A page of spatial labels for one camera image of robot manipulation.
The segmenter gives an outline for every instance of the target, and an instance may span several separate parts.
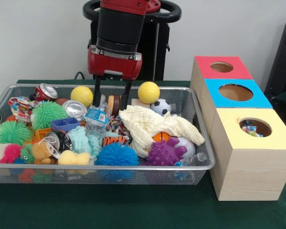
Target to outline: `wooden box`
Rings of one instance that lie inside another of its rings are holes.
[[[200,107],[209,135],[216,108],[272,108],[254,80],[235,79],[205,79]]]
[[[204,79],[252,79],[252,76],[237,56],[196,56],[190,87],[199,102]]]
[[[244,132],[244,120],[264,137]],[[286,182],[286,126],[273,109],[217,108],[211,142],[218,200],[278,200]]]

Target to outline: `white cloth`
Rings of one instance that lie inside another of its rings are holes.
[[[171,116],[169,112],[162,117],[151,109],[128,105],[119,115],[133,137],[131,148],[143,158],[147,158],[154,142],[153,136],[159,132],[166,132],[175,137],[186,137],[198,146],[204,143],[204,137],[194,125],[177,115]]]

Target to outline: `metal basket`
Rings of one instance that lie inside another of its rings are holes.
[[[7,87],[0,96],[0,122],[11,115],[8,100],[11,97],[29,96],[34,84],[16,84]],[[76,85],[53,85],[59,98],[69,98]],[[120,95],[124,87],[103,86],[102,94]],[[137,98],[138,87],[132,87],[129,104]],[[204,126],[195,93],[186,87],[160,87],[160,97],[172,105],[172,113],[192,122],[205,138],[205,143],[196,152],[207,154],[200,166],[153,167],[153,166],[60,166],[0,164],[0,183],[47,183],[47,184],[132,184],[132,185],[196,185],[206,170],[214,164],[213,150]]]

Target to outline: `green spiky ball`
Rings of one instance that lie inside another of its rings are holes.
[[[7,121],[0,124],[0,144],[23,145],[24,141],[30,140],[31,137],[31,130],[23,122]]]
[[[34,156],[32,152],[33,145],[27,144],[20,151],[20,158],[24,161],[25,164],[34,164]]]
[[[62,106],[53,102],[40,103],[33,109],[32,126],[33,130],[40,130],[51,127],[51,121],[68,118]]]

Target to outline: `yellow ball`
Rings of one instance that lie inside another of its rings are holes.
[[[71,99],[77,100],[85,106],[89,106],[92,103],[93,94],[89,87],[78,86],[72,90]]]
[[[139,87],[138,96],[142,103],[152,104],[159,99],[160,89],[154,82],[144,82]]]

